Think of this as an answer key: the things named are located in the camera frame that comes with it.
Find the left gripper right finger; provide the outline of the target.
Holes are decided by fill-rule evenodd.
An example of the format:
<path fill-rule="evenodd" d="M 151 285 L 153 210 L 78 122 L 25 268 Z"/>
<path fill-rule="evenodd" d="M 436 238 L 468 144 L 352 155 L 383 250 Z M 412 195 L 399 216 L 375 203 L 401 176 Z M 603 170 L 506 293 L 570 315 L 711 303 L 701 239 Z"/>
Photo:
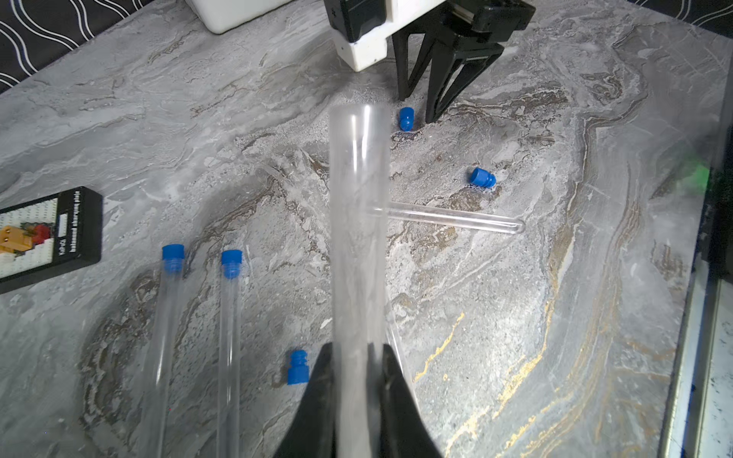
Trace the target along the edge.
<path fill-rule="evenodd" d="M 441 453 L 421 419 L 397 357 L 383 345 L 384 384 L 380 393 L 380 457 L 440 458 Z"/>

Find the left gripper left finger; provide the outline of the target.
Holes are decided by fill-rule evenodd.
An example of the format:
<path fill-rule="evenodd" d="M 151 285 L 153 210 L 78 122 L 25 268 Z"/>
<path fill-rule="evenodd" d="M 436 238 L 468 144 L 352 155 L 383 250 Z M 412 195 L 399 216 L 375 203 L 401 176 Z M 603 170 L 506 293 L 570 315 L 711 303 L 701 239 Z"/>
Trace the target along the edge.
<path fill-rule="evenodd" d="M 325 343 L 296 414 L 274 457 L 335 456 L 333 345 Z"/>

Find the blue stopper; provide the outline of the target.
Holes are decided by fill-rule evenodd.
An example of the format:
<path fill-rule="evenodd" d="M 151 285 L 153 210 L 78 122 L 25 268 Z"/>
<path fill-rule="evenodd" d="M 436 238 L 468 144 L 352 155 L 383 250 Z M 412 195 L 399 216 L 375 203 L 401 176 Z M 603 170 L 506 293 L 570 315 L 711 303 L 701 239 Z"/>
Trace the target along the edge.
<path fill-rule="evenodd" d="M 491 189 L 496 186 L 496 176 L 487 170 L 477 167 L 471 172 L 469 184 L 480 188 Z"/>
<path fill-rule="evenodd" d="M 411 132 L 414 126 L 415 112 L 412 107 L 403 107 L 398 114 L 398 125 L 402 132 Z"/>

